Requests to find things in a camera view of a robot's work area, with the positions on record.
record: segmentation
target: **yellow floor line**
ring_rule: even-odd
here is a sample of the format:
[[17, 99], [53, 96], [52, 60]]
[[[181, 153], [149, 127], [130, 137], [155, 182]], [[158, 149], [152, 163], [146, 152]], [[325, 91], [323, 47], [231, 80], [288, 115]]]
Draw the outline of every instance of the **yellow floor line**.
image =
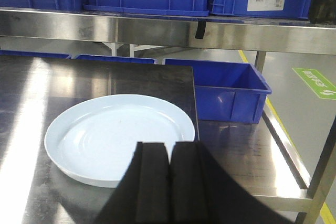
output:
[[[242, 58], [242, 61], [245, 62], [245, 63], [248, 63], [248, 60], [247, 60], [244, 52], [242, 50], [238, 50], [238, 53], [239, 53], [240, 57]], [[282, 123], [277, 111], [275, 110], [274, 106], [272, 105], [271, 101], [268, 98], [266, 99], [266, 103], [267, 103], [268, 107], [272, 110], [272, 113], [276, 117], [276, 119], [277, 119], [278, 123], [280, 124], [282, 130], [287, 135], [290, 143], [296, 149], [296, 147], [293, 143], [293, 140], [290, 138], [290, 136], [289, 136], [284, 124]], [[325, 224], [336, 224], [336, 220], [335, 220], [334, 216], [332, 215], [327, 203], [323, 203], [323, 206], [322, 206], [321, 211], [320, 211], [320, 215], [321, 215], [322, 220]]]

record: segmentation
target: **metal shelf leg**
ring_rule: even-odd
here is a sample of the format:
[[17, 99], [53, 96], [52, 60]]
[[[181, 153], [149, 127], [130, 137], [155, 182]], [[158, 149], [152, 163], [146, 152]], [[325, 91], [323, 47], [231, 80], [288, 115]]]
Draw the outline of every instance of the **metal shelf leg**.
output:
[[308, 188], [308, 195], [312, 198], [310, 209], [307, 213], [298, 214], [297, 224], [314, 224], [332, 183], [336, 177], [336, 117], [331, 126], [320, 159]]
[[264, 68], [265, 57], [266, 57], [266, 51], [257, 51], [257, 57], [254, 62], [254, 66], [260, 73], [263, 71]]

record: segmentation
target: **stainless steel shelf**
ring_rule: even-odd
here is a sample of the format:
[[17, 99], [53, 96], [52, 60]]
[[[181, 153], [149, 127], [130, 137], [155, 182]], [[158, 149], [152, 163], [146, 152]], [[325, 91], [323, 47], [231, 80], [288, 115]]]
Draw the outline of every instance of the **stainless steel shelf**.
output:
[[[202, 30], [201, 27], [204, 25], [203, 39], [196, 39], [197, 29]], [[167, 17], [0, 8], [0, 36], [255, 50], [258, 51], [256, 66], [260, 71], [262, 71], [267, 51], [336, 54], [335, 26], [312, 25], [308, 21], [284, 19], [217, 16], [204, 18]], [[213, 125], [206, 122], [200, 124], [203, 124], [205, 128], [208, 127], [208, 132], [211, 134]], [[244, 126], [237, 125], [217, 125], [217, 127], [219, 129], [221, 127], [244, 128]], [[258, 127], [268, 130], [267, 132], [261, 130], [261, 137], [255, 137], [254, 131], [252, 134], [248, 131], [245, 139], [264, 139], [263, 149], [265, 152], [270, 152], [272, 143], [276, 142], [284, 161], [275, 163], [280, 166], [285, 164], [287, 169], [290, 169], [289, 173], [293, 178], [291, 192], [267, 185], [268, 178], [271, 184], [274, 184], [275, 179], [275, 175], [269, 174], [269, 171], [265, 172], [264, 170], [262, 183], [255, 185], [251, 181], [256, 177], [248, 178], [249, 171], [245, 167], [239, 168], [245, 169], [245, 173], [241, 174], [242, 176], [236, 176], [234, 169], [237, 167], [227, 165], [227, 162], [221, 160], [220, 156], [217, 157], [217, 160], [222, 162], [222, 165], [226, 164], [226, 169], [233, 167], [233, 170], [228, 172], [260, 201], [277, 210], [300, 212], [297, 223], [314, 223], [336, 175], [332, 165], [336, 161], [336, 124], [333, 124], [312, 179], [268, 106], [265, 106], [263, 120]], [[270, 155], [266, 156], [266, 159], [254, 155], [246, 155], [245, 157], [253, 160], [252, 163], [256, 166], [274, 158]], [[277, 165], [270, 169], [271, 173], [277, 170], [279, 170]]]
[[[195, 39], [199, 22], [206, 22], [203, 39]], [[15, 37], [333, 55], [335, 31], [285, 19], [0, 9], [0, 36]]]

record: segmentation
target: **metal tabletop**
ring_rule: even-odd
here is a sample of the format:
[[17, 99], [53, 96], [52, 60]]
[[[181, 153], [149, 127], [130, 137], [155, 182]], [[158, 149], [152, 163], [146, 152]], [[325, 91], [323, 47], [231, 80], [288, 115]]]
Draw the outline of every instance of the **metal tabletop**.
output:
[[77, 182], [47, 156], [47, 127], [82, 101], [133, 93], [174, 103], [197, 135], [191, 67], [0, 57], [0, 223], [91, 223], [113, 189]]

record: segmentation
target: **green floor sign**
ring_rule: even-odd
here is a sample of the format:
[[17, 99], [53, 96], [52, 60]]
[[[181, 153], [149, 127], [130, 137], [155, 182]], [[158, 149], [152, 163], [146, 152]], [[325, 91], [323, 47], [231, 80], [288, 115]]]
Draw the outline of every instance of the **green floor sign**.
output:
[[319, 98], [336, 100], [336, 87], [318, 70], [308, 68], [292, 69]]

